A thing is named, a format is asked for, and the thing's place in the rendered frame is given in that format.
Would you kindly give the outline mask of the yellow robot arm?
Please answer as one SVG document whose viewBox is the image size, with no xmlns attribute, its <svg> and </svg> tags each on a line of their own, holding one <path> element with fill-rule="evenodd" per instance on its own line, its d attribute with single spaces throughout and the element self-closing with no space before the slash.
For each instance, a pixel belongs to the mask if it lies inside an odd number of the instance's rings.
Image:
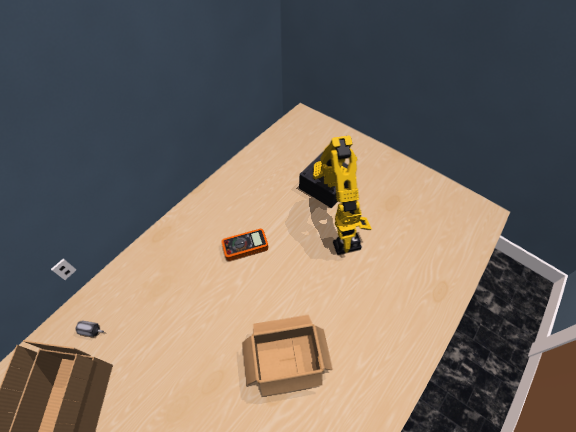
<svg viewBox="0 0 576 432">
<path fill-rule="evenodd" d="M 356 181 L 357 157 L 350 149 L 351 145 L 353 145 L 351 136 L 332 138 L 330 144 L 323 151 L 321 161 L 314 164 L 313 172 L 313 179 L 316 180 L 324 176 L 324 184 L 328 184 L 330 188 L 336 186 L 336 197 L 337 201 L 340 202 L 336 214 L 338 220 L 345 224 L 359 223 L 362 215 L 360 204 L 357 201 L 359 200 Z M 346 169 L 341 167 L 341 164 L 347 158 L 349 158 L 349 165 Z M 345 181 L 348 181 L 349 188 L 344 191 Z"/>
</svg>

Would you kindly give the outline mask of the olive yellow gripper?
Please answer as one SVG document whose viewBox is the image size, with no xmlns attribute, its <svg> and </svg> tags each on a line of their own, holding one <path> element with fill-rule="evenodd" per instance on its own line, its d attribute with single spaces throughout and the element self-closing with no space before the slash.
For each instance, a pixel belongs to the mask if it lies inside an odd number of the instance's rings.
<svg viewBox="0 0 576 432">
<path fill-rule="evenodd" d="M 345 224 L 338 220 L 337 214 L 335 215 L 335 226 L 337 227 L 338 236 L 344 243 L 344 251 L 347 253 L 350 249 L 351 238 L 355 237 L 356 226 L 360 229 L 371 230 L 371 226 L 365 217 L 361 217 L 359 223 Z M 339 227 L 339 228 L 338 228 Z"/>
</svg>

